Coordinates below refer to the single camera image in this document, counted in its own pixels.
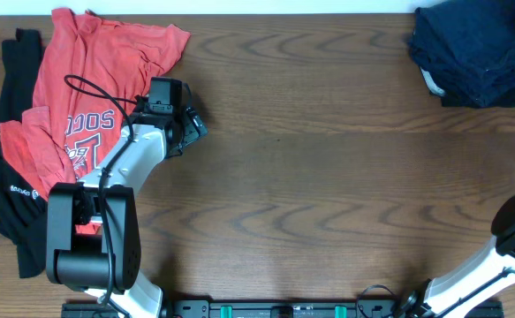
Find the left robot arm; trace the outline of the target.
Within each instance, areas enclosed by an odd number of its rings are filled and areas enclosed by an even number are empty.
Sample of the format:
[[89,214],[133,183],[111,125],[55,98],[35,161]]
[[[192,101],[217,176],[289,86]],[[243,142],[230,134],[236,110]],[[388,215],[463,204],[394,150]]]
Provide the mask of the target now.
[[178,79],[152,78],[148,95],[132,104],[117,144],[99,166],[49,193],[47,277],[96,299],[63,304],[63,317],[173,315],[163,289],[140,270],[135,197],[159,163],[181,156],[208,128],[190,87]]

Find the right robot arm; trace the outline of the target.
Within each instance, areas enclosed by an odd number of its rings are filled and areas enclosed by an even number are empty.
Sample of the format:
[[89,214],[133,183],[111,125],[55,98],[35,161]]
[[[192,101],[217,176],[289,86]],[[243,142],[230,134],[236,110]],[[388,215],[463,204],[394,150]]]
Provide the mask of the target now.
[[464,317],[515,284],[515,195],[498,210],[491,238],[451,272],[412,292],[396,317]]

